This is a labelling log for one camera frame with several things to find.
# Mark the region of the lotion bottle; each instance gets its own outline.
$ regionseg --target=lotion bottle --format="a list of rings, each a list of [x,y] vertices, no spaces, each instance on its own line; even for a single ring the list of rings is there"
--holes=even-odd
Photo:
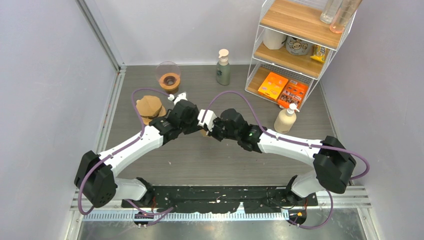
[[[289,132],[297,118],[295,111],[299,112],[298,106],[294,103],[290,103],[287,109],[283,109],[279,112],[274,123],[274,129],[277,133],[285,134]]]
[[[221,85],[230,84],[230,64],[228,63],[228,50],[219,50],[219,62],[216,64],[216,81]]]

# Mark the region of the gray wall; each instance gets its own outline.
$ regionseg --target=gray wall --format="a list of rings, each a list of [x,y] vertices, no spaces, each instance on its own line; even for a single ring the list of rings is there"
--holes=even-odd
[[[422,239],[423,10],[421,0],[363,1],[322,79],[340,139],[370,161],[359,182],[386,239]]]
[[[265,0],[92,0],[127,65],[250,63]]]
[[[3,0],[0,30],[0,239],[56,240],[116,74],[74,0]]]

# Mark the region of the pump dispenser head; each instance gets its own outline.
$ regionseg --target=pump dispenser head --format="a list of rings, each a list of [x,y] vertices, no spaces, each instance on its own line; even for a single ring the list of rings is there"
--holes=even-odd
[[[221,49],[219,50],[219,64],[220,65],[227,65],[228,64],[228,54],[230,52],[227,49]]]
[[[287,113],[289,115],[292,115],[292,114],[295,113],[295,111],[300,112],[299,109],[298,109],[298,106],[296,104],[294,104],[294,103],[290,103],[290,105],[287,108]]]

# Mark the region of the gray table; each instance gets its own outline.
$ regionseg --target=gray table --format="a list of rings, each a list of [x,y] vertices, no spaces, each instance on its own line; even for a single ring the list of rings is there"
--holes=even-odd
[[[265,127],[273,128],[281,110],[275,103],[245,92],[248,65],[231,66],[231,83],[222,86],[215,81],[216,66],[181,66],[179,92],[187,92],[189,101],[205,109],[220,92],[239,91],[251,102]],[[160,88],[155,79],[154,66],[130,66],[127,69],[110,130],[107,148],[112,148],[140,131],[141,125],[131,105],[131,93],[142,87]],[[152,91],[143,95],[156,95],[166,108],[172,103]],[[227,94],[212,106],[219,116],[230,106],[244,119],[255,120],[238,96]],[[307,139],[324,139],[333,135],[321,90],[317,87],[297,114],[297,121],[288,133]],[[292,176],[312,168],[300,161],[275,154],[248,152],[231,140],[218,142],[200,133],[181,135],[159,149],[149,152],[128,166],[120,178],[142,177],[154,185],[285,185]]]

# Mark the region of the snack box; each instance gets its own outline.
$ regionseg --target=snack box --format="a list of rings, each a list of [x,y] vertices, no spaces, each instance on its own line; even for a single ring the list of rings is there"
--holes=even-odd
[[[299,107],[305,98],[307,90],[308,85],[291,79],[282,90],[277,103],[285,109],[289,108],[290,104],[296,104]]]
[[[274,72],[270,72],[262,82],[262,85],[260,85],[257,92],[264,97],[277,101],[288,81],[289,80],[287,78]]]

